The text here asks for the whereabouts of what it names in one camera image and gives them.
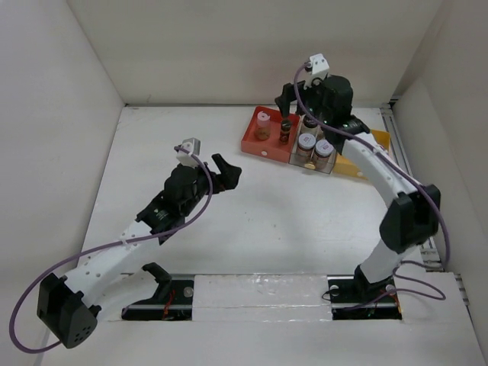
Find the black cap white powder bottle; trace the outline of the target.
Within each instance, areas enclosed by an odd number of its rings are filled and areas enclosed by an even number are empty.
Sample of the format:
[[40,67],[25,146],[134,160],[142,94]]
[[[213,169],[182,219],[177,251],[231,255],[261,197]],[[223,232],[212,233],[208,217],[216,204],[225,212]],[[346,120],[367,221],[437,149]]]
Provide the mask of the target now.
[[316,135],[318,124],[307,116],[303,117],[300,132]]

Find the small dark label spice bottle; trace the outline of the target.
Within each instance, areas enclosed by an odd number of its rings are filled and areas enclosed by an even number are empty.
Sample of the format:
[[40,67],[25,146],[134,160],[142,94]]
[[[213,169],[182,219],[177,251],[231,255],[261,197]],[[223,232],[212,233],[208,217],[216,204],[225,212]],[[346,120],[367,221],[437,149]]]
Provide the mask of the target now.
[[290,133],[291,133],[291,128],[292,128],[292,123],[290,120],[287,118],[283,119],[281,121],[281,129],[280,129],[280,135],[279,135],[279,142],[281,144],[288,144],[289,139],[290,139]]

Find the white lid red label jar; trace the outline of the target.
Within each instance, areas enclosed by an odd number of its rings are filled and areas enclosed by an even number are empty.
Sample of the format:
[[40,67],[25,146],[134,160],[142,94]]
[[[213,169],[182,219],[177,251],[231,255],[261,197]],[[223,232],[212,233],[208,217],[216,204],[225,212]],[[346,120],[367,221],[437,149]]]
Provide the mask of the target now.
[[301,163],[305,164],[311,160],[316,137],[311,133],[302,133],[298,137],[296,154]]

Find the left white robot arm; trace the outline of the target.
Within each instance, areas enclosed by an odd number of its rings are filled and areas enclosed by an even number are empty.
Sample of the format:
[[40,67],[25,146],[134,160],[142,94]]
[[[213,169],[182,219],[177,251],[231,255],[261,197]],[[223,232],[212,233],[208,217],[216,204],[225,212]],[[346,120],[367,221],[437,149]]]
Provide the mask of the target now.
[[41,278],[37,315],[65,348],[75,348],[93,333],[123,273],[150,273],[143,293],[153,302],[164,301],[171,294],[171,277],[150,259],[166,240],[198,218],[192,211],[200,202],[209,204],[215,194],[235,189],[242,174],[220,154],[212,156],[218,172],[186,149],[180,149],[177,158],[162,191],[118,241],[86,252],[86,262],[62,276],[49,270]]

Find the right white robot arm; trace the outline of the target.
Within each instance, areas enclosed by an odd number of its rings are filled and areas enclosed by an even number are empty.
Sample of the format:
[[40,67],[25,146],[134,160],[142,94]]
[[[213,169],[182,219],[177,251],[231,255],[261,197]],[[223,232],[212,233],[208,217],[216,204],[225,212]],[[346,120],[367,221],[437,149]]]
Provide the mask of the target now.
[[312,85],[287,83],[274,101],[282,117],[297,102],[296,113],[318,124],[336,152],[359,167],[387,206],[379,227],[380,242],[355,269],[352,282],[355,296],[370,300],[411,248],[445,230],[446,225],[439,189],[422,185],[389,157],[368,126],[352,113],[352,97],[349,80],[332,75]]

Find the pink cap spice bottle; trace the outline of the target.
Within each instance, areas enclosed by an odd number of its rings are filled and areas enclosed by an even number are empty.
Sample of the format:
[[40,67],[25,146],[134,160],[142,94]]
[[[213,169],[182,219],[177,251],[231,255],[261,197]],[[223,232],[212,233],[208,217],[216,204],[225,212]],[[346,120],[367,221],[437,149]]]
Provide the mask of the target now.
[[267,140],[271,135],[271,118],[263,111],[257,114],[254,134],[261,141]]

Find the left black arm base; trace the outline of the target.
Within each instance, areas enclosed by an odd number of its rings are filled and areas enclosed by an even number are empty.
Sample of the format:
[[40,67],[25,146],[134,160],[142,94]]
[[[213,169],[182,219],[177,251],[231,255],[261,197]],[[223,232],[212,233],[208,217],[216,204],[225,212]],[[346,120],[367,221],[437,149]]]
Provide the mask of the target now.
[[150,274],[157,288],[151,297],[142,298],[121,311],[126,321],[189,321],[192,319],[193,274],[171,275],[155,262],[142,269]]

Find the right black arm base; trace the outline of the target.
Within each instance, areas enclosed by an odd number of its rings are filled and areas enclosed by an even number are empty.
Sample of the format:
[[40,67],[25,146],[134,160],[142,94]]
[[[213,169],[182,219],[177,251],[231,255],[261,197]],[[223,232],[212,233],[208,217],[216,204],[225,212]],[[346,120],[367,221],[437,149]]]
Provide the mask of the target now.
[[387,279],[366,294],[360,293],[352,278],[332,278],[322,299],[329,301],[333,320],[401,320],[400,304],[388,290],[394,286]]

